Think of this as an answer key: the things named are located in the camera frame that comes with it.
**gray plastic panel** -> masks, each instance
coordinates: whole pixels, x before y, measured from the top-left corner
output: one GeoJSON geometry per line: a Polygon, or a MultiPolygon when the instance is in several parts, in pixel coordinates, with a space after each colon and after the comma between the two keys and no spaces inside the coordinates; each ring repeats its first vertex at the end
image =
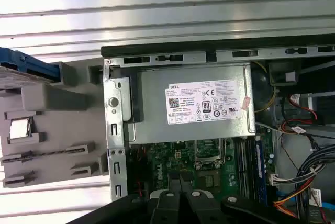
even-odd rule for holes
{"type": "Polygon", "coordinates": [[[87,96],[86,111],[44,111],[41,115],[33,116],[32,132],[45,133],[43,142],[32,144],[8,144],[10,120],[5,120],[5,113],[23,111],[21,95],[0,99],[0,135],[3,156],[24,153],[29,150],[36,153],[50,153],[65,150],[71,146],[83,146],[94,142],[94,148],[87,146],[86,154],[53,154],[41,156],[25,162],[4,164],[5,176],[34,171],[33,180],[28,185],[42,184],[55,181],[70,180],[88,176],[100,175],[101,157],[106,157],[105,112],[102,85],[88,81],[87,67],[102,65],[102,59],[92,59],[67,63],[77,74],[76,87],[64,90],[87,96]],[[90,166],[88,173],[72,175],[71,168],[80,164],[95,164],[90,166]]]}

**metal sheet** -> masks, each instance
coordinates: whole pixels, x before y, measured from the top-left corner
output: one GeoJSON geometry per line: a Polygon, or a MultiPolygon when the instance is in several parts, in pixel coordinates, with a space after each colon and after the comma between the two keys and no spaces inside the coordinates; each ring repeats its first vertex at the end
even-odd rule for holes
{"type": "Polygon", "coordinates": [[[0,44],[40,58],[101,46],[333,33],[334,0],[0,0],[0,44]]]}
{"type": "Polygon", "coordinates": [[[131,144],[187,141],[254,135],[254,113],[250,65],[199,65],[182,68],[160,69],[141,73],[144,120],[129,127],[131,144]],[[169,84],[236,80],[242,105],[244,98],[251,97],[247,111],[240,119],[168,125],[165,89],[169,84]]]}

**red wire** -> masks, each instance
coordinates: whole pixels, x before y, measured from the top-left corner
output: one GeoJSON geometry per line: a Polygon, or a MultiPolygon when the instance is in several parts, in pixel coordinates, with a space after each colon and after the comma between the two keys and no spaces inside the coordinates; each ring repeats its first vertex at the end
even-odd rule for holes
{"type": "Polygon", "coordinates": [[[138,184],[138,191],[140,193],[140,196],[142,197],[143,193],[142,193],[142,190],[141,190],[141,183],[139,181],[137,181],[137,184],[138,184]]]}
{"type": "Polygon", "coordinates": [[[297,103],[293,102],[293,101],[291,100],[291,96],[288,97],[288,101],[289,101],[292,105],[295,105],[295,106],[297,106],[297,107],[299,107],[299,108],[302,108],[302,109],[304,109],[304,110],[309,111],[310,113],[313,113],[313,115],[314,115],[314,117],[315,117],[315,120],[318,120],[318,115],[315,113],[315,111],[313,111],[313,110],[311,110],[311,109],[309,109],[309,108],[307,108],[307,107],[300,106],[300,105],[298,105],[297,103]]]}
{"type": "Polygon", "coordinates": [[[289,119],[288,121],[285,121],[281,124],[281,130],[283,132],[288,132],[285,130],[285,125],[287,122],[292,122],[292,121],[295,121],[295,122],[301,122],[301,123],[305,123],[305,124],[311,124],[312,121],[311,120],[302,120],[302,119],[289,119]]]}

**connector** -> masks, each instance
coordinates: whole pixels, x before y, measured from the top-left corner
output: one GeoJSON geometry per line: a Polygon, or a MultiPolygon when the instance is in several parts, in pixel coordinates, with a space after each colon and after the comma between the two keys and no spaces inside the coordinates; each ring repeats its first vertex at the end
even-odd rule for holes
{"type": "Polygon", "coordinates": [[[277,186],[277,185],[279,185],[278,182],[274,181],[275,177],[278,177],[278,174],[276,174],[276,173],[269,173],[269,174],[267,174],[267,180],[268,180],[268,182],[269,182],[269,184],[271,186],[277,186]]]}

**metal frame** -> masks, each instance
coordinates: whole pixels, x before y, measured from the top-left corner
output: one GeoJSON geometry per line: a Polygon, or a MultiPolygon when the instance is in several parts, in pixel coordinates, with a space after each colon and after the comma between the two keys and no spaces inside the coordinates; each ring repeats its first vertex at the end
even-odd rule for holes
{"type": "Polygon", "coordinates": [[[110,79],[110,61],[104,66],[104,101],[106,117],[106,140],[111,200],[128,194],[127,162],[124,142],[124,106],[122,98],[130,98],[129,78],[110,79]]]}

